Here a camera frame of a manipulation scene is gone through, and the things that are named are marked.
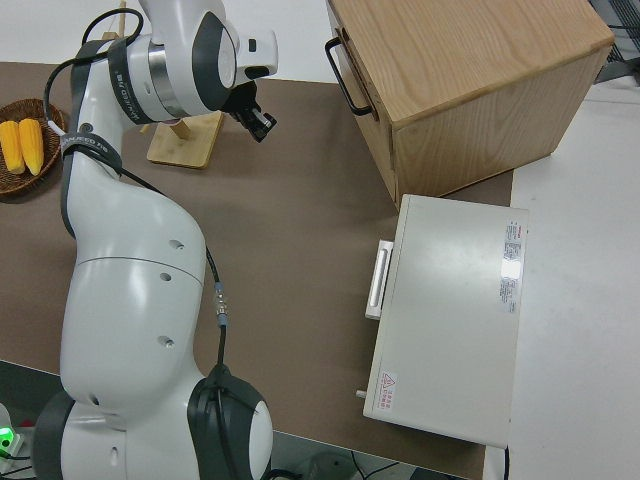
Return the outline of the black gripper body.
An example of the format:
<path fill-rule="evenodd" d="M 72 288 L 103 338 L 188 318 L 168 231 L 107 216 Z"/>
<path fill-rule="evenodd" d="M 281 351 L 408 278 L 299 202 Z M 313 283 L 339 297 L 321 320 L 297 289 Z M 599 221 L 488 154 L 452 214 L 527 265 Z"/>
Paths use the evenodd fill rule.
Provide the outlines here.
<path fill-rule="evenodd" d="M 253 113 L 258 109 L 256 94 L 257 85 L 250 81 L 234 87 L 227 99 L 227 112 L 245 128 L 257 128 L 259 124 Z"/>

